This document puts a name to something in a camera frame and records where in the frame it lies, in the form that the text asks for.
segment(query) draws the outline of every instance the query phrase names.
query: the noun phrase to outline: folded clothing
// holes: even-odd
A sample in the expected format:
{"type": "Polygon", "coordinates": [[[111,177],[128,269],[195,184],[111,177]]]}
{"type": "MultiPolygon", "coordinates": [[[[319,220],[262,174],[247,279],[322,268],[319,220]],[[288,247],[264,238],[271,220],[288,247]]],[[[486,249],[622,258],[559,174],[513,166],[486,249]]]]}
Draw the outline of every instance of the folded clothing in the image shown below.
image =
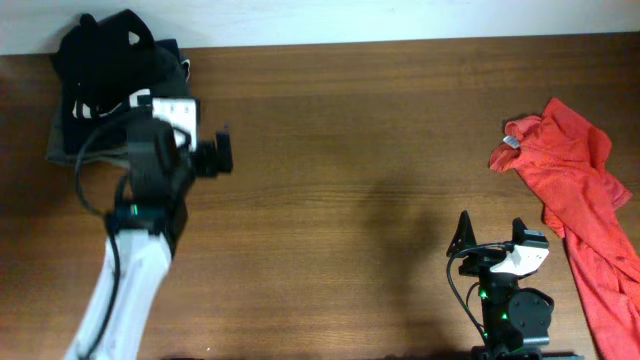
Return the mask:
{"type": "Polygon", "coordinates": [[[640,359],[640,259],[615,215],[631,193],[605,169],[611,140],[558,99],[505,133],[517,141],[494,150],[490,168],[515,169],[544,202],[601,354],[640,359]]]}
{"type": "MultiPolygon", "coordinates": [[[[74,159],[96,128],[129,111],[126,100],[132,93],[149,89],[151,96],[190,95],[190,62],[180,54],[177,42],[154,41],[131,10],[100,22],[82,15],[51,62],[63,82],[47,149],[48,159],[62,160],[57,163],[74,159]]],[[[94,154],[120,159],[125,142],[125,130],[114,129],[93,144],[88,159],[94,154]]]]}

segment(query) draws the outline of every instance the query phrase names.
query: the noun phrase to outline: cable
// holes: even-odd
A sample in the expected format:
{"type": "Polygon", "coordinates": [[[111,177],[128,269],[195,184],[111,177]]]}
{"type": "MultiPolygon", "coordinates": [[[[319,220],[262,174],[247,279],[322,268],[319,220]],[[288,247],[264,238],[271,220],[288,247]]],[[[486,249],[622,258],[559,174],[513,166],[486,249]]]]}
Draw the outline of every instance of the cable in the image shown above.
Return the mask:
{"type": "Polygon", "coordinates": [[[83,356],[82,360],[89,360],[91,355],[100,344],[102,340],[102,336],[104,332],[107,330],[107,326],[109,325],[109,319],[111,318],[111,312],[113,312],[113,307],[116,303],[116,297],[118,295],[118,288],[120,286],[120,252],[118,251],[118,244],[116,243],[116,238],[110,230],[107,230],[109,233],[109,243],[111,244],[111,249],[113,250],[113,260],[114,260],[114,271],[113,271],[113,288],[111,290],[111,296],[109,296],[109,304],[107,305],[107,312],[104,314],[104,319],[102,320],[102,325],[100,326],[100,330],[98,331],[98,335],[93,340],[91,347],[89,347],[89,351],[87,354],[83,356]]]}
{"type": "Polygon", "coordinates": [[[82,159],[84,159],[85,154],[87,153],[87,150],[89,149],[89,147],[93,144],[94,141],[96,141],[96,139],[98,139],[99,137],[103,136],[107,131],[111,131],[114,128],[121,126],[122,124],[132,120],[132,119],[136,119],[135,116],[123,116],[123,117],[119,117],[116,119],[113,119],[111,121],[109,121],[108,123],[96,128],[95,130],[93,130],[93,132],[91,133],[91,135],[89,135],[89,137],[87,138],[87,140],[84,142],[84,144],[82,144],[82,147],[80,148],[80,151],[78,151],[78,155],[76,157],[76,166],[75,166],[75,185],[76,185],[76,195],[78,195],[78,199],[80,200],[80,202],[82,203],[82,205],[85,207],[85,209],[87,209],[87,211],[89,211],[89,213],[96,215],[96,216],[104,216],[104,212],[98,210],[97,208],[95,208],[93,205],[91,205],[91,203],[85,198],[84,196],[84,191],[82,190],[82,184],[80,183],[80,174],[82,171],[82,159]]]}
{"type": "Polygon", "coordinates": [[[480,285],[479,282],[475,282],[473,283],[473,285],[471,285],[471,287],[469,288],[469,291],[467,291],[467,298],[464,300],[464,304],[467,305],[467,307],[469,307],[469,298],[471,297],[471,292],[473,291],[473,289],[476,288],[476,286],[480,285]]]}
{"type": "Polygon", "coordinates": [[[122,175],[122,177],[120,177],[120,180],[118,180],[118,185],[116,185],[116,193],[113,197],[114,203],[117,204],[120,201],[124,200],[124,190],[127,187],[127,181],[129,180],[130,177],[131,177],[131,171],[122,175]]]}
{"type": "Polygon", "coordinates": [[[489,353],[489,355],[492,356],[491,349],[489,349],[489,346],[487,344],[487,339],[484,337],[484,331],[482,330],[483,325],[480,324],[476,320],[476,318],[473,316],[471,311],[465,305],[465,302],[462,300],[462,297],[460,296],[460,293],[458,293],[458,290],[456,289],[456,286],[453,283],[453,279],[451,278],[451,265],[453,264],[453,261],[455,259],[461,258],[464,255],[466,255],[466,254],[468,254],[468,253],[470,253],[472,251],[476,251],[476,250],[479,250],[479,249],[486,249],[486,248],[490,248],[490,247],[499,247],[501,249],[504,249],[504,248],[506,248],[506,245],[504,243],[481,244],[481,245],[476,245],[476,246],[474,246],[472,248],[467,248],[467,249],[461,250],[461,251],[459,251],[459,252],[457,252],[455,254],[451,254],[451,256],[449,257],[449,261],[447,262],[447,280],[449,281],[449,286],[451,287],[451,290],[453,291],[453,295],[456,296],[456,299],[458,299],[458,302],[460,303],[460,306],[462,306],[464,311],[469,316],[469,319],[471,319],[471,322],[473,323],[473,325],[478,330],[478,333],[480,334],[480,338],[482,339],[482,342],[484,343],[484,347],[487,349],[487,352],[489,353]]]}

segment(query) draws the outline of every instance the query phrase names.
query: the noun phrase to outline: white label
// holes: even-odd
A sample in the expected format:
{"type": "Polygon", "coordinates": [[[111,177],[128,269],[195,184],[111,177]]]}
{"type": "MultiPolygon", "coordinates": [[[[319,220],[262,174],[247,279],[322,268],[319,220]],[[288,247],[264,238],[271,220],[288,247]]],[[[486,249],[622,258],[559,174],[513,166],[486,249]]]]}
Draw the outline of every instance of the white label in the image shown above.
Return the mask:
{"type": "Polygon", "coordinates": [[[505,136],[504,139],[502,139],[502,141],[504,141],[507,145],[511,146],[514,149],[517,149],[520,147],[520,141],[518,141],[518,139],[516,139],[511,135],[505,136]]]}
{"type": "Polygon", "coordinates": [[[140,41],[140,36],[136,33],[129,31],[129,45],[135,45],[140,41]]]}
{"type": "Polygon", "coordinates": [[[524,231],[524,233],[525,233],[525,234],[527,234],[527,235],[538,235],[538,236],[544,236],[544,234],[543,234],[543,233],[541,233],[540,231],[529,230],[529,229],[525,230],[525,231],[524,231]]]}

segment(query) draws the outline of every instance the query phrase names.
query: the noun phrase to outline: red cloth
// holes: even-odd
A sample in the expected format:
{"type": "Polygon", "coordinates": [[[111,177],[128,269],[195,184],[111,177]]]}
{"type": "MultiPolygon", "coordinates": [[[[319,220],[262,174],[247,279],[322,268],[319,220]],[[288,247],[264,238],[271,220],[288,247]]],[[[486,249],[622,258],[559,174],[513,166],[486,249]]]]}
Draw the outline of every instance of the red cloth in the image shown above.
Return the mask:
{"type": "Polygon", "coordinates": [[[515,169],[544,202],[544,222],[566,239],[601,354],[640,359],[640,259],[614,213],[631,193],[604,167],[611,140],[558,99],[551,99],[542,117],[509,122],[505,133],[520,148],[501,145],[490,167],[515,169]]]}

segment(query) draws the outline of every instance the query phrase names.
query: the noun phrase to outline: wood grain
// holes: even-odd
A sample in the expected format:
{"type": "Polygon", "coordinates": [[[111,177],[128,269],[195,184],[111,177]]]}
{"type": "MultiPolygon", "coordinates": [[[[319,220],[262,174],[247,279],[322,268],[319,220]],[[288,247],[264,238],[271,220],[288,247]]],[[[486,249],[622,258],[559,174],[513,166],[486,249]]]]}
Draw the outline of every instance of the wood grain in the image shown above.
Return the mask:
{"type": "MultiPolygon", "coordinates": [[[[448,288],[460,211],[481,242],[522,217],[551,255],[524,281],[556,300],[550,351],[595,358],[562,241],[513,172],[487,168],[502,122],[557,96],[611,137],[640,190],[640,36],[197,49],[201,137],[232,132],[231,176],[200,180],[140,359],[382,358],[479,345],[448,288]]],[[[104,231],[44,161],[59,82],[45,56],[0,58],[0,357],[60,358],[104,231]]],[[[109,206],[119,169],[87,168],[109,206]]],[[[640,201],[618,213],[640,246],[640,201]]],[[[456,279],[466,289],[472,279],[456,279]]],[[[479,314],[476,301],[472,309],[479,314]]]]}

